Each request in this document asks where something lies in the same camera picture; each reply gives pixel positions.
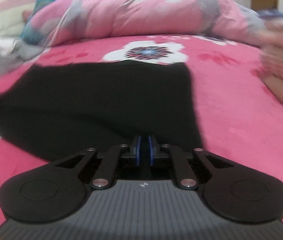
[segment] circular pad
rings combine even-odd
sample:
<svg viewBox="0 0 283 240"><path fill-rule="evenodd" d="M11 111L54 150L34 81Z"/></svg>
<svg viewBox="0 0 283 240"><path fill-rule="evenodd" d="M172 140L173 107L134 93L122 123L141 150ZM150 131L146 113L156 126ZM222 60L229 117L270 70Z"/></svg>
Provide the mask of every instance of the circular pad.
<svg viewBox="0 0 283 240"><path fill-rule="evenodd" d="M240 200L254 202L267 196L266 186L254 180L240 180L230 187L231 193Z"/></svg>
<svg viewBox="0 0 283 240"><path fill-rule="evenodd" d="M24 198L31 201L43 201L52 198L58 192L58 186L49 180L38 179L26 182L21 188Z"/></svg>
<svg viewBox="0 0 283 240"><path fill-rule="evenodd" d="M283 183L244 166L220 169L203 189L206 204L240 223L265 223L283 217Z"/></svg>
<svg viewBox="0 0 283 240"><path fill-rule="evenodd" d="M49 223L74 213L86 189L70 169L43 166L17 175L0 188L3 213L23 223Z"/></svg>

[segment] black mount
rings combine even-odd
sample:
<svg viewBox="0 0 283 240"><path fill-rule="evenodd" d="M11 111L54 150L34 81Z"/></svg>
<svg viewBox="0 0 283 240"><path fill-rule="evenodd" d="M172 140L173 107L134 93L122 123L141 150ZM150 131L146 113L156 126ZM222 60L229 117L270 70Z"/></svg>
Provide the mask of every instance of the black mount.
<svg viewBox="0 0 283 240"><path fill-rule="evenodd" d="M239 223L265 223L283 217L283 183L262 172L203 149L185 153L148 137L116 145L106 153L89 148L63 160L17 175L0 188L6 217L23 223L49 223L77 211L94 190L112 187L125 174L149 169L148 180L171 179L196 191L214 213Z"/></svg>

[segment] blanket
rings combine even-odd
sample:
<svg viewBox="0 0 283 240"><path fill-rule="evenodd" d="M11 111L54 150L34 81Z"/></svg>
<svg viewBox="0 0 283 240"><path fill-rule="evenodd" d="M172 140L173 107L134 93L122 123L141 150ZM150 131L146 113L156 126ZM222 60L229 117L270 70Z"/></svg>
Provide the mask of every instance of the blanket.
<svg viewBox="0 0 283 240"><path fill-rule="evenodd" d="M21 37L52 47L77 39L146 34L211 34L260 45L263 20L233 0L57 0L40 10Z"/></svg>
<svg viewBox="0 0 283 240"><path fill-rule="evenodd" d="M0 96L0 135L49 161L90 147L105 152L136 134L192 151L203 145L191 87L184 63L34 65Z"/></svg>

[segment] robotic device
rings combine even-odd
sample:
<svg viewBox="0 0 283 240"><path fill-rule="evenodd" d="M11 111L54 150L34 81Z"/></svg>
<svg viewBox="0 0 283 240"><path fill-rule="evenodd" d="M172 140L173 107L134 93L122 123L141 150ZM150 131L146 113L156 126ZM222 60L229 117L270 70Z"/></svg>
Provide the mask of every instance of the robotic device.
<svg viewBox="0 0 283 240"><path fill-rule="evenodd" d="M2 240L283 240L281 181L154 136L15 176L0 207Z"/></svg>

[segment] logo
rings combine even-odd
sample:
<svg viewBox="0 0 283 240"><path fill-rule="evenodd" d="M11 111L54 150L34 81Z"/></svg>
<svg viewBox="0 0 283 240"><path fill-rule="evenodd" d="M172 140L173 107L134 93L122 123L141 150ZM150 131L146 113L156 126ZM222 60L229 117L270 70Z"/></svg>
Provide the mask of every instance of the logo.
<svg viewBox="0 0 283 240"><path fill-rule="evenodd" d="M141 187L143 187L143 188L145 188L145 187L148 187L149 186L149 184L148 183L146 183L146 182L144 182L144 183L141 183L141 184L139 184Z"/></svg>

